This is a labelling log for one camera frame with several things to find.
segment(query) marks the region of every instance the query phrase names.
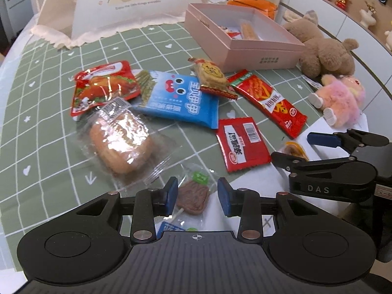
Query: white figurine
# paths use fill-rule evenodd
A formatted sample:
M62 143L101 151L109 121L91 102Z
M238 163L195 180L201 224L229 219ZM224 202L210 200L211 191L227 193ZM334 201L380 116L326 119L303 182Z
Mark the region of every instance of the white figurine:
M374 8L373 4L369 4L365 1L368 10L359 10L359 14L361 14L361 25L364 28L369 28L369 26L376 24L376 19L373 17L373 14L376 14L376 9Z
M385 36L387 37L387 43L385 44L385 47L392 52L392 31L385 31Z

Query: food cover tent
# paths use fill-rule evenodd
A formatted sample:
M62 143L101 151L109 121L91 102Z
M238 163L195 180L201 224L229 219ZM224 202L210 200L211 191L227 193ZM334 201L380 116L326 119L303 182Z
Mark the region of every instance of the food cover tent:
M189 3L208 0L45 0L31 32L72 48L132 28L185 19Z

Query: teddy bear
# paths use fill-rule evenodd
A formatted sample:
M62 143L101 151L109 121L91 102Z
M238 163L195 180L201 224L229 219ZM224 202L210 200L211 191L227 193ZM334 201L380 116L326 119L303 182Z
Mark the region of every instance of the teddy bear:
M306 46L299 59L300 69L305 76L313 79L321 74L354 74L355 63L350 51L359 46L355 39L340 42L325 38L317 26L318 17L313 10L304 17L286 11L283 18L288 21L283 27Z
M328 125L336 128L353 125L361 114L365 89L354 76L323 75L323 87L308 96L309 102L323 111Z

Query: brown plush toy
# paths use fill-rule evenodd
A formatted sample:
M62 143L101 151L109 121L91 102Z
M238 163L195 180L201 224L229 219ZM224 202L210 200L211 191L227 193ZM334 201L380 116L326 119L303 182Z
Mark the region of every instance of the brown plush toy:
M350 51L359 46L355 39L345 39L343 42L326 39L317 26L318 18L313 10L304 17L286 11L283 18L288 21L283 27L306 46L299 59L305 76L315 78L321 74L354 74L355 63Z

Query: metal screw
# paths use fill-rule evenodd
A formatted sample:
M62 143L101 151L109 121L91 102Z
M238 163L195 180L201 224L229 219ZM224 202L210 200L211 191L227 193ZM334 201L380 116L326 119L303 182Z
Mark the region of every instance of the metal screw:
M256 240L261 236L260 232L256 230L245 230L241 235L244 239L248 240Z
M147 230L139 230L133 234L133 237L138 240L147 240L152 237L152 233Z

